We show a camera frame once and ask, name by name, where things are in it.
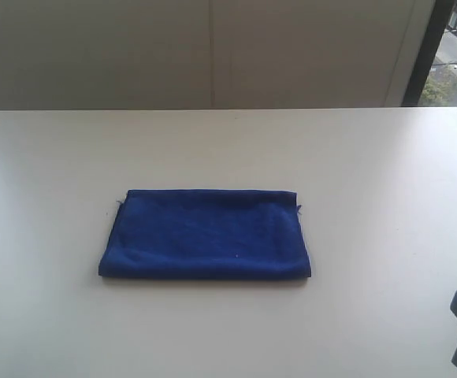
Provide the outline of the blue microfibre towel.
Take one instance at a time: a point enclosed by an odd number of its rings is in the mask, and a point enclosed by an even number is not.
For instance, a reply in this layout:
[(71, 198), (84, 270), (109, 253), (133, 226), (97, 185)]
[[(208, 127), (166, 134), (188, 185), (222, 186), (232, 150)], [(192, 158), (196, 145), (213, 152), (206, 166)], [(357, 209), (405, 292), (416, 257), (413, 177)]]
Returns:
[(306, 280), (310, 259), (290, 191), (130, 190), (98, 274), (145, 280)]

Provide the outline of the dark window frame post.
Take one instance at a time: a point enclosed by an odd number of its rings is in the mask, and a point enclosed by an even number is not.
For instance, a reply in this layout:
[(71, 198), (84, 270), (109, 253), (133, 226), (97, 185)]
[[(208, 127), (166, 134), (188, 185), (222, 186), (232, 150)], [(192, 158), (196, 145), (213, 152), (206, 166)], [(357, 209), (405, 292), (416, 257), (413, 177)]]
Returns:
[(403, 96), (402, 107), (418, 105), (453, 5), (453, 0), (436, 0), (433, 3), (429, 22)]

